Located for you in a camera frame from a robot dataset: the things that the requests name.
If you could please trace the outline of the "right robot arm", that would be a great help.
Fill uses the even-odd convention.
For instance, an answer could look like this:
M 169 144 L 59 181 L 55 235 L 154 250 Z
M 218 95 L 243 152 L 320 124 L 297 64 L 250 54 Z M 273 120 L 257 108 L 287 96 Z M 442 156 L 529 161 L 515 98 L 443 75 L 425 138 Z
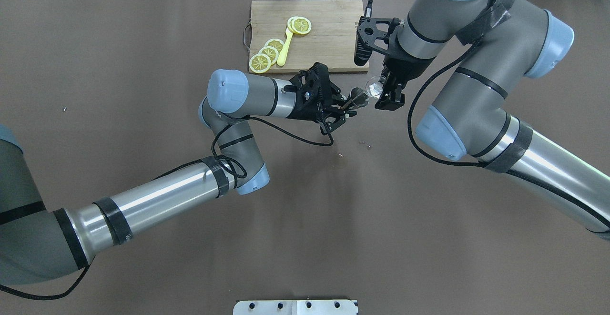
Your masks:
M 451 38 L 470 48 L 410 139 L 443 163 L 519 180 L 597 237 L 609 239 L 609 177 L 510 115 L 502 104 L 521 78 L 540 78 L 569 52 L 573 29 L 527 0 L 416 0 L 384 54 L 384 90 L 418 78 Z

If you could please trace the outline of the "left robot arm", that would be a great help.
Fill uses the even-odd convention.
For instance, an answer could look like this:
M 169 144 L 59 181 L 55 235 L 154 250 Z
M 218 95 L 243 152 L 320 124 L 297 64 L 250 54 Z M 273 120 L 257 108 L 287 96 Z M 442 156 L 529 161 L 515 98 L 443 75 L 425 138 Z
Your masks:
M 326 65 L 289 80 L 219 69 L 198 108 L 213 133 L 211 154 L 80 209 L 48 211 L 7 126 L 1 126 L 1 291 L 32 300 L 66 297 L 100 252 L 230 191 L 262 189 L 270 177 L 250 121 L 310 121 L 333 145 L 333 130 L 356 114 Z

